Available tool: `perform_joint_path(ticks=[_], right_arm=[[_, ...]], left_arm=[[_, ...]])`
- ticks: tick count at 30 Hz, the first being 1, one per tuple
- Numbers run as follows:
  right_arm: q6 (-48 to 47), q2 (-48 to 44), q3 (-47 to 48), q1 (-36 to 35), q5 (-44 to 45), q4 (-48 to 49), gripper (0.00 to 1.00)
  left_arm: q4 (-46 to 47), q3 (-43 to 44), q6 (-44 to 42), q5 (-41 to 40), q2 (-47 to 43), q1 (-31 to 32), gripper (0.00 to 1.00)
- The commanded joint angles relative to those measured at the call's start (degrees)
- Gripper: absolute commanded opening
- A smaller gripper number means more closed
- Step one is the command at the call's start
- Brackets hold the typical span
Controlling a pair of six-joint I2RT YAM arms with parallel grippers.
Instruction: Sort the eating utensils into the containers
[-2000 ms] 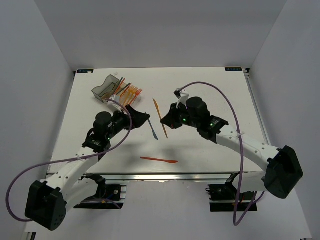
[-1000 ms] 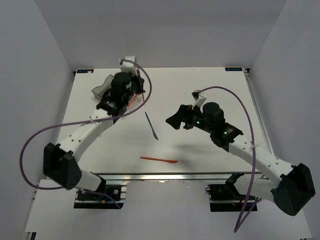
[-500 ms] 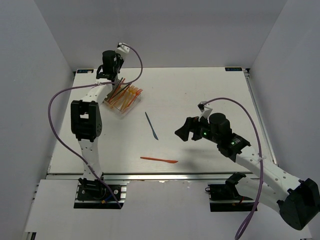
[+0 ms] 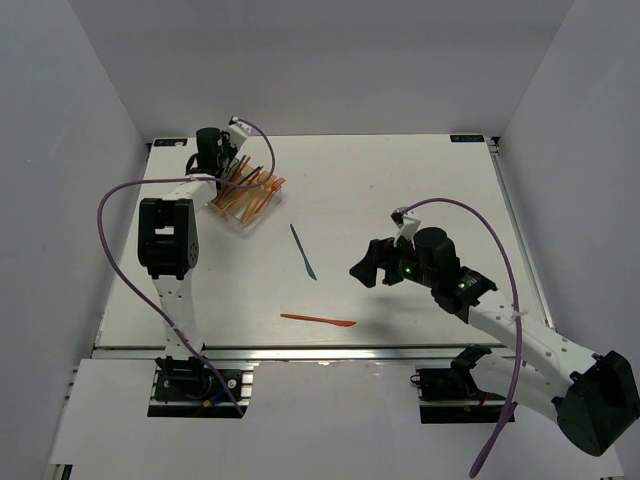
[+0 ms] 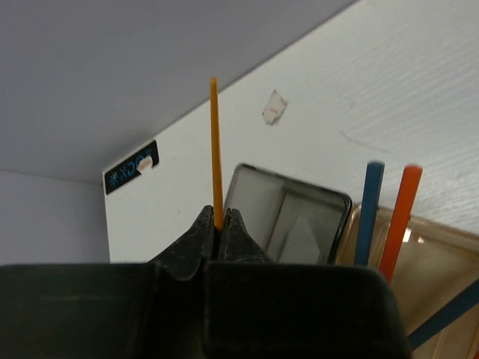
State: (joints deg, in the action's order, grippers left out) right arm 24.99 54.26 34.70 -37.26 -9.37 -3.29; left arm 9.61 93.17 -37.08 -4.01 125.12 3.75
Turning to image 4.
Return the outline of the red plastic chopstick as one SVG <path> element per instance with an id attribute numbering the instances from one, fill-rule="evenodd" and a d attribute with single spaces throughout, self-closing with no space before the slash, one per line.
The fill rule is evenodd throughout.
<path id="1" fill-rule="evenodd" d="M 235 188 L 237 185 L 242 185 L 245 182 L 243 171 L 250 159 L 250 156 L 243 155 L 241 159 L 235 162 L 226 178 L 228 186 Z"/>
<path id="2" fill-rule="evenodd" d="M 239 189 L 237 189 L 237 190 L 232 191 L 232 190 L 231 190 L 231 187 L 229 187 L 229 188 L 224 192 L 224 194 L 223 194 L 223 196 L 221 197 L 221 199 L 217 202 L 217 205 L 218 205 L 219 207 L 224 207 L 224 206 L 225 206 L 225 205 L 230 201 L 230 199 L 231 199 L 231 197 L 232 197 L 233 195 L 235 195 L 237 192 L 242 192 L 246 187 L 250 186 L 250 185 L 251 185 L 251 182 L 252 182 L 256 177 L 258 177 L 258 176 L 260 175 L 260 173 L 259 173 L 259 174 L 257 174 L 255 177 L 253 177 L 253 178 L 250 180 L 249 184 L 245 184 L 244 186 L 240 187 L 240 188 L 239 188 Z"/>

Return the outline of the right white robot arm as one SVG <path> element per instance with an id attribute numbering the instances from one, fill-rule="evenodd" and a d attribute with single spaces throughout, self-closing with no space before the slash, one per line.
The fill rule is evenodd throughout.
<path id="1" fill-rule="evenodd" d="M 472 399 L 480 392 L 507 395 L 513 368 L 515 401 L 557 424 L 584 453 L 603 455 L 639 418 L 639 393 L 629 361 L 600 355 L 509 305 L 494 282 L 461 264 L 453 241 L 440 228 L 418 230 L 411 239 L 374 239 L 349 271 L 365 287 L 404 280 L 429 288 L 436 304 L 519 354 L 505 359 L 480 346 L 452 363 L 453 390 Z"/>

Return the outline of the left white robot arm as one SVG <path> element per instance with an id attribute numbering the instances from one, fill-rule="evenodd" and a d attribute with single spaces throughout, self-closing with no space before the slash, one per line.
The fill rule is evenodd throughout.
<path id="1" fill-rule="evenodd" d="M 199 399 L 211 387 L 211 374 L 198 366 L 204 343 L 192 296 L 192 273 L 199 259 L 196 213 L 217 195 L 213 180 L 224 172 L 237 149 L 230 134 L 218 128 L 196 132 L 197 152 L 186 165 L 190 178 L 160 197 L 139 204 L 137 254 L 159 298 L 165 329 L 165 358 L 160 368 L 181 369 L 177 387 Z"/>

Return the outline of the blue plastic knife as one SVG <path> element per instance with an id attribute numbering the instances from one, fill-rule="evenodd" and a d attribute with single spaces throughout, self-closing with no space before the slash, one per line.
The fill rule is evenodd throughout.
<path id="1" fill-rule="evenodd" d="M 289 224 L 289 228 L 290 228 L 290 231 L 292 233 L 294 242 L 296 243 L 296 246 L 297 246 L 297 248 L 298 248 L 298 250 L 300 252 L 300 255 L 302 257 L 302 260 L 303 260 L 303 263 L 304 263 L 305 270 L 306 270 L 307 274 L 309 275 L 309 277 L 312 280 L 317 281 L 317 276 L 316 276 L 316 274 L 315 274 L 315 272 L 313 270 L 313 267 L 312 267 L 307 255 L 306 255 L 306 252 L 304 250 L 304 247 L 302 245 L 302 242 L 300 240 L 300 237 L 299 237 L 294 225 L 293 224 Z"/>

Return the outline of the red plastic fork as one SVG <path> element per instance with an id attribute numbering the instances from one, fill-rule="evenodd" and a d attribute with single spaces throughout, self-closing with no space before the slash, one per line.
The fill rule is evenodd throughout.
<path id="1" fill-rule="evenodd" d="M 273 180 L 268 187 L 268 191 L 264 198 L 260 201 L 257 207 L 253 210 L 253 215 L 257 215 L 261 210 L 271 201 L 272 197 L 281 189 L 282 185 L 286 182 L 283 177 L 277 177 Z"/>

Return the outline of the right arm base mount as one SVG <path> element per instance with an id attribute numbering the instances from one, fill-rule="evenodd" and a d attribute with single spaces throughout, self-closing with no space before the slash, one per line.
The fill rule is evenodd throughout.
<path id="1" fill-rule="evenodd" d="M 490 353 L 490 348 L 472 344 L 446 368 L 416 370 L 410 382 L 418 390 L 423 425 L 494 424 L 499 420 L 505 398 L 479 389 L 471 375 L 478 361 Z"/>

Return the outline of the red plastic knife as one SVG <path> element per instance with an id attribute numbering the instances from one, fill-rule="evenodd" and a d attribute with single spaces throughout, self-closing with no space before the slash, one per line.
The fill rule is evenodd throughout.
<path id="1" fill-rule="evenodd" d="M 350 320 L 338 320 L 338 319 L 314 317 L 314 316 L 291 314 L 291 313 L 281 313 L 280 317 L 284 318 L 284 319 L 290 319 L 290 320 L 296 320 L 296 321 L 306 321 L 306 322 L 316 322 L 316 323 L 329 324 L 329 325 L 334 325 L 334 326 L 338 326 L 338 327 L 342 327 L 342 328 L 349 328 L 349 327 L 355 326 L 357 324 L 357 322 L 350 321 Z"/>

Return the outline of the orange plastic fork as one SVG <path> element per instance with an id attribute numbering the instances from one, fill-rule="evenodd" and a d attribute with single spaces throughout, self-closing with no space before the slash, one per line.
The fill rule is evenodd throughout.
<path id="1" fill-rule="evenodd" d="M 249 217 L 253 217 L 258 214 L 271 197 L 280 189 L 281 184 L 282 179 L 280 177 L 272 177 L 267 182 L 266 186 L 262 188 L 254 198 L 250 209 L 247 211 Z"/>
<path id="2" fill-rule="evenodd" d="M 247 223 L 250 217 L 253 215 L 253 212 L 257 208 L 258 201 L 262 198 L 265 193 L 265 188 L 269 186 L 269 178 L 270 174 L 268 172 L 261 174 L 257 181 L 260 183 L 260 186 L 252 189 L 251 196 L 248 199 L 248 202 L 243 211 L 241 221 L 243 223 Z"/>

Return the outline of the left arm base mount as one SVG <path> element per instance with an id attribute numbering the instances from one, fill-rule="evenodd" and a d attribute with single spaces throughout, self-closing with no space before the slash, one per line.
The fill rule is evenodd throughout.
<path id="1" fill-rule="evenodd" d="M 247 410 L 247 371 L 215 373 L 194 357 L 155 359 L 147 416 L 150 418 L 240 419 Z"/>

